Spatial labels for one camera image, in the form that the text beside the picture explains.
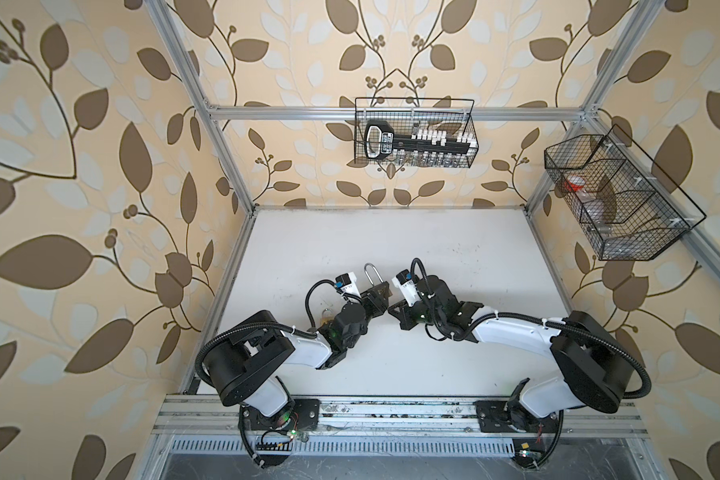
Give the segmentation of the large brass padlock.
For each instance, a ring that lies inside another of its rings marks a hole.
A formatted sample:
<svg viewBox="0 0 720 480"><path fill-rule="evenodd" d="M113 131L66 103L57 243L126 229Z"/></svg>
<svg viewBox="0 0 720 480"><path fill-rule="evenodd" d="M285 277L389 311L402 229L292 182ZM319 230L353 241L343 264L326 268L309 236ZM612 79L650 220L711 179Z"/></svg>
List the large brass padlock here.
<svg viewBox="0 0 720 480"><path fill-rule="evenodd" d="M373 263L366 263L363 267L363 272L370 283L371 290L376 292L382 292L384 290L387 283L384 281L379 270Z"/></svg>

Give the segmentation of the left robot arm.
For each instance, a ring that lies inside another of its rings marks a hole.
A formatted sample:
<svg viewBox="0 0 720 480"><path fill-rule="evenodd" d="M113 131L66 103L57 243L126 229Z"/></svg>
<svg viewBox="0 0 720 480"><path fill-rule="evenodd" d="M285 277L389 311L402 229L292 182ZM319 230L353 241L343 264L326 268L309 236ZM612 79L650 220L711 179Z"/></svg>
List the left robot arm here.
<svg viewBox="0 0 720 480"><path fill-rule="evenodd" d="M277 370L285 364L326 370L343 361L370 321L389 307L389 284L342 296L347 302L339 313L311 331L281 324L268 310L255 313L201 347L195 375L216 390L224 406L239 405L270 427L287 425L295 419L296 401Z"/></svg>

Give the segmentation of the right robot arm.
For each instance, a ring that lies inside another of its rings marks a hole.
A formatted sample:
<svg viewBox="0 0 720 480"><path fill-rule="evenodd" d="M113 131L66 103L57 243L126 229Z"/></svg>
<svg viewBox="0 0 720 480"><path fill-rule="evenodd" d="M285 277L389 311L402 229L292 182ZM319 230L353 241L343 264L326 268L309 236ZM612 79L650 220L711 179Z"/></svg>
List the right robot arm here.
<svg viewBox="0 0 720 480"><path fill-rule="evenodd" d="M544 375L521 379L504 404L488 414L496 426L534 431L552 416L561 423L564 411L583 407L613 414L623 400L644 398L652 389L642 362L581 311L539 318L432 295L401 300L388 313L403 330L434 326L441 341L505 345L554 364Z"/></svg>

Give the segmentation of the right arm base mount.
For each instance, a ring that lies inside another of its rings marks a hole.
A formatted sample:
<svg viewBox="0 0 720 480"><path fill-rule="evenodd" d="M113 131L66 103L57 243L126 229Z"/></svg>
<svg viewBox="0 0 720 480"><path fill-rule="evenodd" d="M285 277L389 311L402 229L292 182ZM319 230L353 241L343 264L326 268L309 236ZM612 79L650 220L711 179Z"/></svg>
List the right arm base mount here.
<svg viewBox="0 0 720 480"><path fill-rule="evenodd" d="M478 400L474 403L481 433L531 433L543 431L546 419L531 415L522 406L509 406L503 400Z"/></svg>

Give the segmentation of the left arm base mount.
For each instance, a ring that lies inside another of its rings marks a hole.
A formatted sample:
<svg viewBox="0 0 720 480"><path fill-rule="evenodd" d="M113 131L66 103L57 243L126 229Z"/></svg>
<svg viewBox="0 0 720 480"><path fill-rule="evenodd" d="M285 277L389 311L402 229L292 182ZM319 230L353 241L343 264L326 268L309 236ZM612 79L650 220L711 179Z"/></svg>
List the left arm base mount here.
<svg viewBox="0 0 720 480"><path fill-rule="evenodd" d="M249 405L241 412L245 426L253 431L314 431L319 422L321 402L316 398L290 399L271 417Z"/></svg>

